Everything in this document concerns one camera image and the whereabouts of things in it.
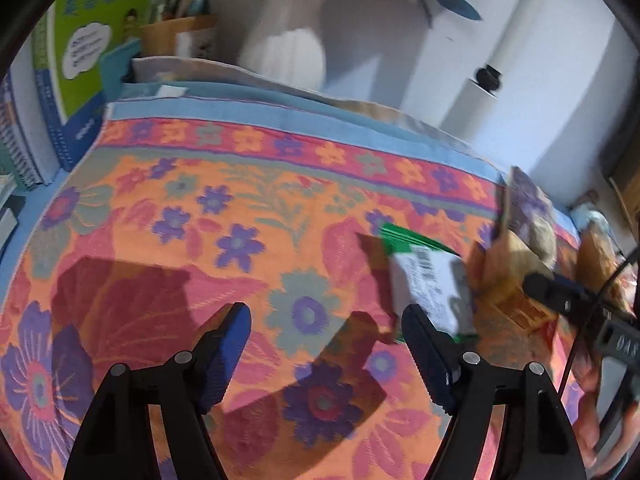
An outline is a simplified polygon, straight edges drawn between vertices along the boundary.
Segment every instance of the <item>barcode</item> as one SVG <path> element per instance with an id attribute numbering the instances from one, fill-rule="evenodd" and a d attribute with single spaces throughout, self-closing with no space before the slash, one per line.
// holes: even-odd
<path id="1" fill-rule="evenodd" d="M 436 280 L 436 275 L 433 269 L 433 262 L 431 261 L 431 251 L 426 247 L 416 247 L 414 248 L 414 251 L 418 258 L 418 265 L 420 266 L 422 278 L 424 280 L 434 282 Z"/>

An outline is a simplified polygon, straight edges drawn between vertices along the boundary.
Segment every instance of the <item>black cable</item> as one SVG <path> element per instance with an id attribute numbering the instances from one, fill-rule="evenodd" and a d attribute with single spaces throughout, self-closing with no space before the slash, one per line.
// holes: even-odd
<path id="1" fill-rule="evenodd" d="M 636 248 L 633 251 L 631 251 L 631 253 L 626 258 L 626 260 L 618 266 L 618 268 L 613 272 L 613 274 L 609 277 L 609 279 L 605 282 L 605 284 L 602 286 L 600 291 L 597 293 L 596 298 L 593 301 L 593 304 L 591 305 L 589 315 L 587 316 L 587 319 L 584 321 L 584 323 L 578 329 L 578 332 L 575 335 L 574 342 L 572 343 L 571 349 L 569 350 L 569 356 L 566 359 L 566 364 L 564 365 L 564 371 L 562 372 L 562 379 L 560 380 L 560 386 L 558 388 L 558 395 L 560 397 L 562 397 L 562 393 L 564 392 L 566 382 L 569 378 L 569 372 L 571 371 L 571 366 L 574 363 L 575 353 L 578 350 L 578 343 L 582 339 L 584 335 L 584 330 L 589 324 L 591 317 L 593 317 L 593 314 L 596 312 L 597 308 L 601 306 L 601 303 L 604 300 L 605 294 L 609 291 L 609 289 L 611 288 L 613 283 L 616 281 L 618 276 L 622 274 L 622 272 L 629 265 L 633 265 L 634 263 L 636 263 L 638 261 L 638 258 L 640 258 L 640 244 L 638 244 Z"/>

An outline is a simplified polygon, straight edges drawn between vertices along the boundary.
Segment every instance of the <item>snack bag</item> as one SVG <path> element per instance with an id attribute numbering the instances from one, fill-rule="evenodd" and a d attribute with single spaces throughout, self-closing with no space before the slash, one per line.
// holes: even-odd
<path id="1" fill-rule="evenodd" d="M 402 339 L 402 311 L 419 304 L 434 327 L 456 341 L 477 335 L 472 296 L 462 258 L 447 246 L 393 224 L 380 228 L 389 257 L 396 340 Z"/>

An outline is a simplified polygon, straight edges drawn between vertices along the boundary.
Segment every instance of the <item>green book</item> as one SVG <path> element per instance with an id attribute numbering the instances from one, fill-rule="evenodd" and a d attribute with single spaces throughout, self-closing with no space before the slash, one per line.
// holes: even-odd
<path id="1" fill-rule="evenodd" d="M 11 155 L 9 154 L 9 150 L 4 145 L 4 142 L 0 140 L 0 174 L 10 174 L 14 176 L 14 181 L 16 183 L 16 189 L 18 191 L 27 191 L 27 185 L 22 179 L 22 176 L 18 172 L 18 169 L 14 166 L 13 161 L 11 160 Z"/>
<path id="2" fill-rule="evenodd" d="M 102 126 L 100 56 L 138 36 L 148 6 L 149 0 L 56 0 L 34 30 L 38 97 L 67 171 Z"/>

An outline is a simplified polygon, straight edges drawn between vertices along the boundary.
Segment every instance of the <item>blue gripper pad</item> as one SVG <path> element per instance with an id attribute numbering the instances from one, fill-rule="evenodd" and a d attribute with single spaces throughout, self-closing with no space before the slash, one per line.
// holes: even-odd
<path id="1" fill-rule="evenodd" d="M 193 349 L 199 374 L 204 379 L 197 400 L 200 413 L 222 402 L 231 375 L 240 360 L 251 333 L 251 311 L 244 303 L 235 303 L 220 327 L 207 332 Z"/>
<path id="2" fill-rule="evenodd" d="M 441 406 L 447 415 L 455 414 L 458 400 L 452 388 L 460 376 L 460 368 L 455 361 L 457 345 L 453 339 L 438 332 L 416 304 L 409 305 L 402 313 L 402 335 L 431 401 Z"/>

